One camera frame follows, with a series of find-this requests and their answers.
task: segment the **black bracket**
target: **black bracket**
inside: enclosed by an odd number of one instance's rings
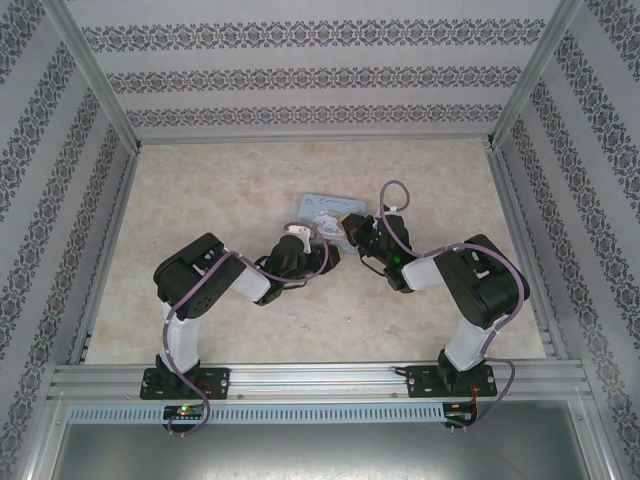
[[[465,387],[449,391],[438,374],[437,365],[412,365],[398,367],[395,373],[407,379],[409,398],[434,397],[470,397],[471,388]],[[474,378],[477,397],[495,397],[498,395],[493,369],[483,365]]]
[[[209,400],[226,400],[229,392],[231,370],[228,368],[200,367],[200,363],[185,377],[202,390]],[[156,356],[156,367],[147,368],[140,387],[142,400],[200,400],[200,397],[187,387],[178,376],[170,372]]]

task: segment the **marble floor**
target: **marble floor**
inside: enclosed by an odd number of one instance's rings
[[[480,140],[145,146],[102,296],[87,363],[152,363],[163,318],[152,275],[205,232],[249,258],[266,255],[304,193],[359,198],[403,181],[414,250],[485,233],[515,260]],[[388,204],[400,205],[392,187]],[[228,292],[202,317],[204,362],[434,360],[460,313],[444,286],[403,295],[343,255],[330,274],[265,306]],[[529,303],[491,346],[544,357]]]

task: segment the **purple cable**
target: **purple cable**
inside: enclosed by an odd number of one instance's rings
[[[417,258],[433,257],[447,250],[451,250],[455,248],[468,248],[470,250],[475,250],[475,251],[484,253],[485,255],[489,255],[490,257],[493,257],[496,260],[498,260],[500,263],[502,263],[502,265],[505,266],[507,270],[509,270],[509,273],[511,273],[511,275],[513,276],[513,279],[516,282],[516,286],[518,288],[518,303],[516,304],[515,308],[507,316],[507,318],[505,318],[498,325],[496,325],[496,327],[489,334],[484,344],[482,345],[482,348],[480,349],[480,354],[483,355],[486,360],[489,360],[491,362],[502,362],[502,363],[508,364],[511,367],[511,375],[509,376],[509,380],[507,380],[507,384],[505,385],[504,389],[502,390],[502,392],[500,392],[500,395],[498,395],[498,398],[495,400],[495,402],[493,402],[493,405],[491,405],[487,413],[485,413],[473,425],[466,427],[465,428],[465,432],[466,432],[467,430],[472,430],[473,428],[482,424],[486,420],[486,418],[495,411],[496,407],[500,404],[502,399],[505,397],[505,395],[509,391],[509,388],[511,388],[511,385],[513,384],[513,381],[515,379],[516,366],[511,360],[504,359],[504,358],[487,357],[486,353],[487,353],[487,350],[489,349],[489,345],[491,344],[493,339],[496,337],[500,329],[503,328],[505,325],[507,325],[509,322],[511,322],[511,320],[513,320],[522,309],[522,305],[524,304],[524,283],[520,278],[520,274],[518,273],[516,268],[511,264],[511,262],[509,262],[502,255],[497,254],[493,250],[490,250],[486,247],[482,247],[480,245],[474,245],[472,243],[454,243],[452,245],[447,245],[446,247],[436,248],[435,250],[431,250],[430,252],[423,253],[423,254],[420,254],[411,250],[409,247],[407,247],[405,244],[402,243],[400,238],[398,238],[396,233],[391,229],[391,225],[389,224],[389,221],[387,220],[387,216],[384,211],[384,194],[385,194],[385,191],[387,190],[387,187],[389,187],[390,185],[400,186],[400,188],[402,188],[407,198],[405,204],[396,210],[397,212],[401,212],[409,206],[409,202],[411,201],[411,196],[409,195],[409,190],[407,189],[407,187],[404,185],[404,183],[400,182],[399,180],[389,180],[387,183],[385,183],[382,186],[382,190],[380,190],[380,218],[382,219],[382,222],[384,223],[385,227],[387,227],[387,230],[389,231],[389,234],[391,235],[391,237],[396,241],[398,245],[400,245],[400,248],[402,248],[409,255],[413,255],[414,257],[417,257]]]
[[[211,278],[211,276],[222,266],[222,264],[229,258],[229,257],[236,257],[239,258],[240,260],[242,260],[245,265],[248,265],[250,268],[253,268],[254,270],[260,272],[261,275],[264,275],[267,278],[271,278],[272,280],[276,280],[278,282],[281,283],[296,283],[296,282],[308,282],[309,280],[317,277],[318,275],[320,275],[325,267],[327,266],[327,262],[329,261],[329,244],[327,243],[327,240],[322,236],[322,234],[318,231],[318,229],[315,227],[315,225],[313,224],[306,224],[306,223],[301,223],[301,222],[291,222],[291,223],[287,223],[284,228],[288,228],[290,226],[300,226],[300,227],[307,227],[310,230],[312,230],[316,236],[318,236],[321,240],[322,240],[322,244],[324,246],[324,259],[322,260],[322,265],[320,265],[320,268],[318,269],[317,272],[312,273],[311,275],[305,277],[305,278],[301,278],[301,279],[291,279],[291,278],[283,278],[283,277],[278,277],[276,275],[271,275],[270,273],[267,273],[263,270],[261,270],[257,265],[255,265],[251,260],[243,257],[242,255],[240,255],[238,252],[225,252],[224,255],[222,255],[222,257],[220,257],[218,259],[218,261],[213,264],[213,266],[207,270],[207,272],[202,276],[202,278],[200,280],[198,280],[198,283],[196,283],[193,288],[191,290],[189,290],[180,300],[178,300],[178,302],[171,307],[171,310],[169,310],[169,314],[167,315],[167,319],[165,320],[164,323],[164,328],[162,329],[162,347],[164,348],[164,353],[167,357],[167,361],[169,362],[169,365],[171,366],[171,370],[173,371],[173,373],[176,374],[176,376],[182,380],[182,382],[189,387],[190,390],[192,390],[193,392],[195,392],[200,398],[202,398],[202,404],[205,407],[206,413],[202,419],[202,421],[196,425],[195,427],[193,427],[191,430],[187,431],[187,432],[181,432],[180,433],[180,437],[184,438],[188,435],[192,435],[194,433],[196,433],[198,430],[201,430],[202,428],[204,428],[204,426],[207,424],[207,422],[209,421],[209,416],[211,415],[211,403],[209,402],[209,399],[207,398],[207,395],[200,390],[198,387],[196,387],[193,383],[191,383],[189,381],[189,379],[187,379],[187,377],[185,377],[180,370],[178,369],[178,366],[176,365],[175,361],[173,360],[173,356],[171,355],[171,349],[169,348],[169,325],[171,324],[171,319],[174,317],[174,315],[176,314],[176,312],[178,311],[178,309],[180,309],[185,303],[187,303],[191,297],[193,297],[198,290],[200,290],[200,288],[202,288],[202,286],[207,283],[207,281]],[[171,425],[173,423],[173,421],[178,418],[178,417],[171,417],[169,419],[169,422],[167,423],[167,430],[169,431],[169,435],[174,435],[177,432],[173,431],[171,429]]]

